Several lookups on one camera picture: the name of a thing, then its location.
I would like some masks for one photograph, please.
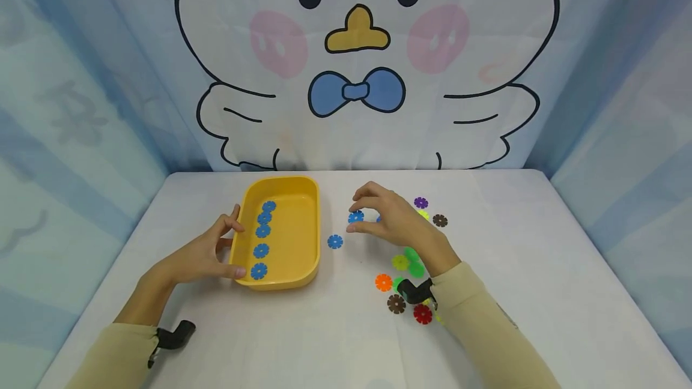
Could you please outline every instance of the pink cheek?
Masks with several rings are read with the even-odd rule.
[[[283,79],[299,75],[307,64],[305,33],[282,13],[256,13],[250,21],[250,43],[261,65]]]
[[[424,74],[439,74],[459,57],[469,39],[469,17],[455,4],[425,12],[408,33],[408,60]]]

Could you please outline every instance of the beige sleeve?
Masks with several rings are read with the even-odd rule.
[[[159,339],[152,326],[111,324],[86,353],[65,389],[137,389]]]
[[[432,283],[438,312],[464,345],[484,388],[560,388],[536,349],[467,263],[433,278]]]

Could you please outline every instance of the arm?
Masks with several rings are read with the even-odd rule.
[[[414,248],[432,276],[431,288],[449,331],[464,345],[487,389],[555,389],[560,385],[541,356],[460,260],[445,235],[391,190],[369,182],[351,211],[380,213],[381,222],[356,222],[347,232],[373,234]]]
[[[159,344],[158,326],[168,298],[180,283],[210,276],[242,278],[245,268],[219,262],[217,253],[231,246],[222,238],[231,229],[244,231],[237,221],[240,207],[222,215],[209,230],[151,267],[137,283],[113,324],[99,335],[67,389],[137,389],[149,372],[148,362]]]

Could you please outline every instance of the white table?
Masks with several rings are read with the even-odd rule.
[[[247,187],[276,173],[170,176],[40,384],[59,389],[153,263],[208,228]],[[396,248],[346,235],[368,180],[445,215],[457,253],[545,358],[563,388],[692,388],[549,181],[533,170],[310,172],[320,185],[322,258],[303,289],[252,292],[232,281],[178,288],[162,325],[195,322],[161,354],[152,388],[479,388],[463,349],[411,307],[388,311],[379,272]],[[374,213],[366,213],[372,220]],[[341,234],[341,249],[327,247]]]

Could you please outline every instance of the left hand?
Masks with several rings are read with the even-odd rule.
[[[240,206],[236,204],[231,215],[221,215],[213,226],[191,240],[178,251],[164,258],[153,268],[173,284],[191,283],[203,278],[240,279],[246,274],[245,267],[220,262],[217,254],[231,247],[233,239],[222,238],[231,229],[245,231],[238,222]]]

